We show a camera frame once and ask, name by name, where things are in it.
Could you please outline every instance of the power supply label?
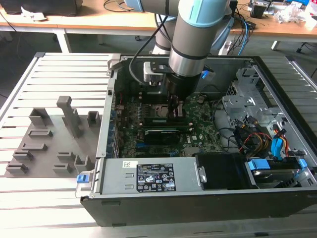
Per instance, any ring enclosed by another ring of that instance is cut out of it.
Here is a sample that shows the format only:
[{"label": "power supply label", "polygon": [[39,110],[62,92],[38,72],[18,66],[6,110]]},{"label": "power supply label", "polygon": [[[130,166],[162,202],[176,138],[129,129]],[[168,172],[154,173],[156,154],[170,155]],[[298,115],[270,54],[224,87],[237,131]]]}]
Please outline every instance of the power supply label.
[{"label": "power supply label", "polygon": [[137,191],[176,191],[173,164],[137,165]]}]

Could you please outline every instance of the metal slotted table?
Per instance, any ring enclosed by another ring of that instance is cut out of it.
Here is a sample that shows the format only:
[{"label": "metal slotted table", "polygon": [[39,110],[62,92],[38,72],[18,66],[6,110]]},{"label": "metal slotted table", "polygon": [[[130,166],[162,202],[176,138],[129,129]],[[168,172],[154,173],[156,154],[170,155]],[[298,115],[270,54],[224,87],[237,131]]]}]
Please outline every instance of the metal slotted table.
[{"label": "metal slotted table", "polygon": [[28,116],[33,107],[45,107],[49,115],[61,115],[56,100],[67,95],[72,97],[72,107],[78,114],[103,114],[110,58],[109,54],[37,54],[0,110],[2,237],[26,233],[54,238],[314,236],[317,206],[288,218],[102,228],[75,197],[75,178],[5,178],[7,163],[31,123]]}]

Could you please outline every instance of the blue tab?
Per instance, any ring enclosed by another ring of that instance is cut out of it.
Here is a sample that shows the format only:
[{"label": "blue tab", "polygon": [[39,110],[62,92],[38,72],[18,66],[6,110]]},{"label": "blue tab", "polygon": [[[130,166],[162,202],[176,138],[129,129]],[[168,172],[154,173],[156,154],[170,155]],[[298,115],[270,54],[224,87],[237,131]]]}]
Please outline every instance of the blue tab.
[{"label": "blue tab", "polygon": [[306,160],[304,160],[304,159],[299,159],[298,162],[299,162],[300,166],[302,167],[302,169],[305,168],[305,167],[307,167]]},{"label": "blue tab", "polygon": [[252,161],[248,162],[248,164],[249,164],[250,170],[255,170],[256,169],[256,167],[255,167],[255,165],[253,164]]},{"label": "blue tab", "polygon": [[269,170],[271,168],[266,159],[253,159],[252,161],[257,170]]},{"label": "blue tab", "polygon": [[277,160],[282,160],[281,151],[283,148],[283,140],[281,138],[274,138],[271,145],[272,155],[277,157]]},{"label": "blue tab", "polygon": [[89,175],[78,175],[77,183],[89,183]]},{"label": "blue tab", "polygon": [[248,164],[251,170],[269,170],[271,168],[266,159],[253,159]]}]

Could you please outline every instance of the robotic arm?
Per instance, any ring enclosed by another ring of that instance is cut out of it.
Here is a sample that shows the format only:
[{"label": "robotic arm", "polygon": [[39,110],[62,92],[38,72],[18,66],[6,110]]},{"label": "robotic arm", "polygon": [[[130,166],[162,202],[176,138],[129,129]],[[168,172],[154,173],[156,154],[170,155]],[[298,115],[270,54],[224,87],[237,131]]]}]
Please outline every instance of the robotic arm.
[{"label": "robotic arm", "polygon": [[205,61],[229,7],[229,0],[125,0],[139,11],[177,16],[165,86],[170,115],[181,114],[179,106],[200,80]]}]

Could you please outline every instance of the black box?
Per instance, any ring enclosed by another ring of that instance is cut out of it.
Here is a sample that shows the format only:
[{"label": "black box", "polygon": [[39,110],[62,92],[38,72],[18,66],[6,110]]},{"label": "black box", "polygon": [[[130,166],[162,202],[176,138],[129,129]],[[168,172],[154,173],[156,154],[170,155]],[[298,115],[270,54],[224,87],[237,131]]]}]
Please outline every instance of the black box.
[{"label": "black box", "polygon": [[21,7],[30,12],[76,16],[83,0],[0,0],[7,14],[21,13]]}]

